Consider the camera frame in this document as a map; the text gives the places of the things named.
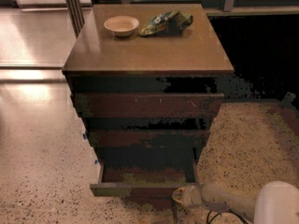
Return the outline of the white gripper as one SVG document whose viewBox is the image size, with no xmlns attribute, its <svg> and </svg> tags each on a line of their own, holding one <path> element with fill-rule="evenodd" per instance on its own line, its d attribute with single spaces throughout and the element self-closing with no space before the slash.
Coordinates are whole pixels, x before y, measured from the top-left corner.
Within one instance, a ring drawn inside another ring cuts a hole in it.
<svg viewBox="0 0 299 224">
<path fill-rule="evenodd" d="M 172 199 L 184 206 L 198 207 L 203 204 L 201 190 L 196 186 L 176 189 L 172 194 Z"/>
</svg>

